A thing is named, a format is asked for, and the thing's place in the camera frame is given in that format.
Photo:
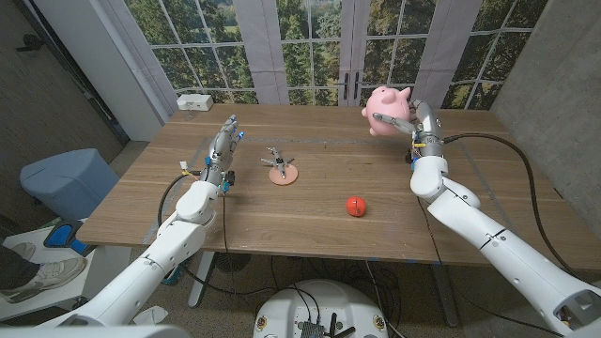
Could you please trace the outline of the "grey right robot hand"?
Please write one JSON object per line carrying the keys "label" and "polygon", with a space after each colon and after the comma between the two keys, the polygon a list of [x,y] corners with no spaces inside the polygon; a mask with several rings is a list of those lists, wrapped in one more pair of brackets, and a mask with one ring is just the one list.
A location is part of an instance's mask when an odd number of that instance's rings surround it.
{"label": "grey right robot hand", "polygon": [[442,156],[442,131],[438,115],[422,100],[408,103],[409,120],[382,113],[372,113],[378,121],[391,125],[395,130],[410,134],[413,144],[424,144],[420,150],[422,156]]}

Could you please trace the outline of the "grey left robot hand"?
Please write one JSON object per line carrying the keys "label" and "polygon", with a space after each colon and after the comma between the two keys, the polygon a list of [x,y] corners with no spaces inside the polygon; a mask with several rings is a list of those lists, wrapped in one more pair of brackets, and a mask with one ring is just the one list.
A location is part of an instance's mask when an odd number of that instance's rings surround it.
{"label": "grey left robot hand", "polygon": [[205,157],[206,168],[201,171],[200,179],[212,183],[223,192],[228,192],[235,184],[235,172],[230,170],[234,153],[244,132],[237,132],[239,122],[235,115],[223,123],[220,131],[208,146]]}

